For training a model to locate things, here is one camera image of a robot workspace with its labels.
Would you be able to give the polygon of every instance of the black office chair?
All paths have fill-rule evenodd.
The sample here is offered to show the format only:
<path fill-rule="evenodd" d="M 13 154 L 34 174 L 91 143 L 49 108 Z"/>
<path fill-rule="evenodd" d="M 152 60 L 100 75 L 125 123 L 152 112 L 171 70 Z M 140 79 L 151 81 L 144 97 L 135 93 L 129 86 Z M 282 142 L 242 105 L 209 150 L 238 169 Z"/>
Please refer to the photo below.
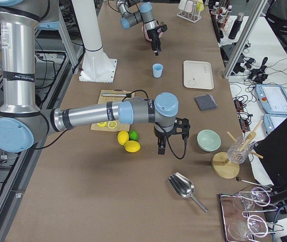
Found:
<path fill-rule="evenodd" d="M 287 50 L 287 0 L 273 0 L 266 13 L 265 19 L 275 35 L 286 45 Z"/>

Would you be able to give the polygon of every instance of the wooden cutting board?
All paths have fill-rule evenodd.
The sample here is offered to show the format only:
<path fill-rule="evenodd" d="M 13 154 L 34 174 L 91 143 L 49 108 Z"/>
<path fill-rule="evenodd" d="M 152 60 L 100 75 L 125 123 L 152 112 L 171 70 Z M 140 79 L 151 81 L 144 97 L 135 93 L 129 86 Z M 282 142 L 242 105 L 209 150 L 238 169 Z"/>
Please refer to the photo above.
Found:
<path fill-rule="evenodd" d="M 122 97 L 103 97 L 102 93 L 130 93 L 129 91 L 120 91 L 120 90 L 101 90 L 101 93 L 99 95 L 99 99 L 97 104 L 101 103 L 107 103 L 110 101 L 122 101 Z M 130 125 L 127 124 L 122 124 L 120 123 L 119 120 L 116 120 L 117 126 L 114 129 L 110 129 L 108 126 L 105 127 L 99 127 L 97 124 L 92 124 L 91 125 L 91 130 L 96 130 L 96 131 L 107 131 L 107 132 L 119 132 L 122 130 L 129 131 L 130 130 Z"/>

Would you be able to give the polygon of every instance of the brown table surface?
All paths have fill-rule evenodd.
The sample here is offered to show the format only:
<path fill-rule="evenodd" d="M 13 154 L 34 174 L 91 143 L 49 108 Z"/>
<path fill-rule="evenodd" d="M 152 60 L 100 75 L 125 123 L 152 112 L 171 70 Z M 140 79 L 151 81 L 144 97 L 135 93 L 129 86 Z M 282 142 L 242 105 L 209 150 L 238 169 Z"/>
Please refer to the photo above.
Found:
<path fill-rule="evenodd" d="M 176 16 L 178 5 L 152 5 L 156 19 L 168 25 L 160 55 L 155 57 L 143 39 L 141 24 L 123 30 L 120 15 L 103 3 L 98 19 L 104 51 L 118 59 L 114 82 L 80 82 L 74 75 L 62 108 L 95 104 L 101 89 L 144 89 L 151 98 L 171 92 L 180 102 L 178 117 L 191 124 L 186 157 L 177 160 L 169 147 L 158 155 L 153 124 L 131 125 L 140 136 L 137 153 L 127 153 L 117 143 L 117 133 L 91 131 L 90 125 L 68 131 L 42 151 L 6 241 L 224 240 L 218 194 L 247 185 L 217 176 L 210 164 L 216 152 L 204 152 L 196 143 L 199 131 L 211 129 L 222 140 L 217 152 L 227 151 L 232 141 L 226 131 L 241 135 L 211 19 L 203 11 L 194 24 Z M 194 97 L 206 91 L 183 86 L 185 60 L 211 63 L 215 88 L 210 93 L 218 109 L 198 109 Z M 156 62 L 164 65 L 159 79 L 152 77 Z M 170 143 L 181 155 L 182 138 L 172 136 Z M 195 184 L 195 195 L 208 213 L 174 192 L 167 181 L 173 172 Z M 249 163 L 241 165 L 240 176 L 253 179 Z"/>

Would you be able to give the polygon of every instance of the lemon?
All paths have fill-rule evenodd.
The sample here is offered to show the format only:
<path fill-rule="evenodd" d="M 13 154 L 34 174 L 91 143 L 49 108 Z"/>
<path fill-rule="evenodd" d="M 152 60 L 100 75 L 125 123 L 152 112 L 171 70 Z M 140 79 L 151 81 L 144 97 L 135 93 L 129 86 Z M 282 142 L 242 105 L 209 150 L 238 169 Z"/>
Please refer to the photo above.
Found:
<path fill-rule="evenodd" d="M 100 123 L 97 123 L 97 125 L 99 127 L 105 127 L 107 125 L 107 122 L 100 122 Z"/>
<path fill-rule="evenodd" d="M 136 132 L 135 130 L 131 130 L 129 132 L 129 137 L 130 137 L 130 140 L 138 141 L 138 138 L 139 138 L 138 132 Z"/>
<path fill-rule="evenodd" d="M 125 130 L 122 130 L 118 133 L 118 143 L 124 145 L 129 141 L 129 133 Z"/>
<path fill-rule="evenodd" d="M 130 140 L 125 143 L 124 148 L 126 151 L 134 153 L 141 149 L 139 142 Z"/>
<path fill-rule="evenodd" d="M 115 129 L 117 126 L 118 126 L 118 123 L 116 121 L 109 121 L 107 123 L 107 126 L 110 128 L 110 129 Z"/>

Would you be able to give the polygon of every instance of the table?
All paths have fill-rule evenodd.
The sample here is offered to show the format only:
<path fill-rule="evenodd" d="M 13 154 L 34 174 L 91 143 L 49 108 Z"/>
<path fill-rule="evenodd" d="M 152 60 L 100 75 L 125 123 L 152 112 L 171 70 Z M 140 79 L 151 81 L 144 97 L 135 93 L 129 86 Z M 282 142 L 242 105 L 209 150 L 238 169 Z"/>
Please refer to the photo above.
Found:
<path fill-rule="evenodd" d="M 231 16 L 231 19 L 234 21 L 236 16 Z M 224 38 L 221 40 L 220 45 L 223 44 L 231 44 L 233 42 L 237 42 L 244 25 L 247 22 L 248 17 L 245 17 L 241 26 L 241 30 L 238 32 L 235 40 L 228 39 L 229 30 L 224 32 Z M 251 43 L 251 47 L 249 48 L 248 53 L 244 53 L 245 56 L 255 58 L 256 66 L 260 66 L 264 57 L 268 57 L 268 61 L 266 65 L 269 67 L 266 70 L 266 73 L 269 74 L 264 84 L 268 83 L 276 83 L 276 84 L 283 84 L 286 88 L 287 92 L 287 54 L 283 47 L 281 46 L 278 39 L 275 37 L 273 31 L 271 30 L 270 26 L 266 22 L 264 17 L 260 17 L 249 37 L 249 42 Z M 229 82 L 231 85 L 231 92 L 232 96 L 241 96 L 241 95 L 248 95 L 251 99 L 251 94 L 245 91 L 246 86 L 243 84 L 244 78 L 246 78 L 248 71 L 245 71 L 243 74 L 238 73 L 236 76 L 230 76 Z M 250 129 L 252 130 L 256 124 L 262 119 L 265 112 L 263 111 L 260 103 L 256 102 L 249 102 L 246 107 L 248 113 L 253 114 L 252 123 L 250 125 Z M 261 126 L 257 130 L 257 137 L 255 140 L 263 140 L 267 136 L 265 132 L 264 125 Z M 252 170 L 254 177 L 258 180 L 261 184 L 267 185 L 272 184 L 272 181 L 266 174 L 259 158 L 254 157 L 252 161 Z M 280 220 L 279 224 L 283 225 L 285 230 L 279 232 L 276 236 L 276 241 L 281 241 L 279 239 L 280 236 L 287 235 L 287 218 Z"/>
<path fill-rule="evenodd" d="M 178 117 L 187 117 L 191 124 L 186 157 L 175 159 L 168 147 L 165 155 L 157 155 L 152 124 L 131 126 L 142 146 L 133 154 L 117 143 L 116 133 L 91 131 L 90 126 L 66 132 L 43 150 L 6 241 L 224 240 L 218 194 L 233 194 L 247 185 L 217 176 L 210 165 L 216 152 L 204 152 L 196 143 L 199 131 L 211 129 L 222 140 L 218 152 L 227 151 L 232 141 L 226 131 L 241 135 L 211 19 L 203 11 L 193 24 L 176 16 L 177 5 L 153 8 L 157 20 L 168 25 L 158 57 L 144 41 L 141 25 L 123 30 L 119 14 L 103 4 L 98 20 L 104 51 L 118 59 L 114 82 L 84 83 L 75 75 L 62 108 L 95 104 L 101 89 L 144 89 L 150 97 L 171 92 L 180 102 Z M 183 86 L 185 60 L 211 63 L 215 88 L 210 92 L 218 109 L 199 111 L 193 98 L 206 91 Z M 164 65 L 159 79 L 152 77 L 156 62 Z M 182 138 L 171 137 L 170 142 L 182 154 Z M 173 172 L 195 184 L 195 195 L 208 213 L 175 194 L 167 181 Z M 240 176 L 253 179 L 247 162 Z"/>

